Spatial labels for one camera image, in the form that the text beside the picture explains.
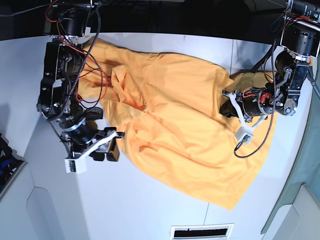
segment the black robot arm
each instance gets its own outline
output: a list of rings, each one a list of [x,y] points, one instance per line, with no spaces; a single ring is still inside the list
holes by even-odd
[[[250,87],[236,92],[236,101],[247,122],[253,117],[269,115],[275,110],[286,116],[296,112],[301,87],[309,71],[310,58],[316,58],[320,49],[320,7],[300,0],[289,0],[280,41],[285,50],[275,61],[276,92],[272,83],[263,88]],[[228,100],[221,108],[224,116],[238,117]]]
[[[84,110],[77,93],[85,59],[88,56],[94,59],[94,56],[72,40],[84,37],[92,14],[97,13],[100,18],[96,11],[97,4],[92,0],[55,0],[45,13],[44,34],[56,37],[46,45],[37,110],[47,122],[51,125],[57,122],[62,130],[58,136],[68,153],[65,159],[68,173],[86,171],[87,156],[95,161],[105,158],[118,161],[116,138],[124,137],[124,133],[117,132],[115,127],[97,129],[95,121],[103,118],[103,110],[96,107],[97,104]],[[94,62],[101,73],[102,90],[103,70],[95,59]]]

